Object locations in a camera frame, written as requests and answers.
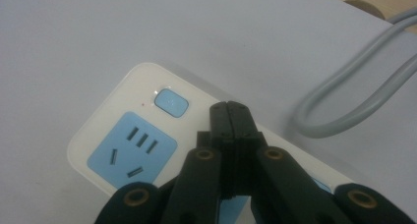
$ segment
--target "brass insert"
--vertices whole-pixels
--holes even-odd
[[[276,148],[268,148],[267,150],[265,150],[265,156],[273,160],[279,160],[284,155],[281,151],[277,150]]]
[[[197,156],[198,158],[202,159],[202,160],[209,160],[209,159],[214,158],[214,153],[213,153],[213,152],[211,152],[211,151],[210,151],[210,150],[208,150],[208,149],[203,149],[203,150],[199,150],[199,151],[196,153],[196,156]]]
[[[123,201],[128,206],[139,206],[146,203],[149,199],[149,192],[146,189],[138,188],[125,194]]]
[[[377,201],[372,196],[358,190],[348,192],[347,196],[351,201],[364,208],[371,209],[378,206]]]

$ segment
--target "white power strip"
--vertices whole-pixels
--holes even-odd
[[[217,102],[162,67],[141,64],[74,135],[68,159],[110,196],[132,182],[160,187],[178,175],[188,151],[196,147],[197,132],[209,131],[209,108]],[[263,126],[257,127],[269,145],[287,150],[324,190],[332,193],[338,185],[352,183]],[[220,223],[255,222],[245,197],[224,201],[220,214]]]

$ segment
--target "power switch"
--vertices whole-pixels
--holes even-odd
[[[188,101],[168,88],[163,89],[154,102],[156,106],[175,118],[181,117],[188,108]]]

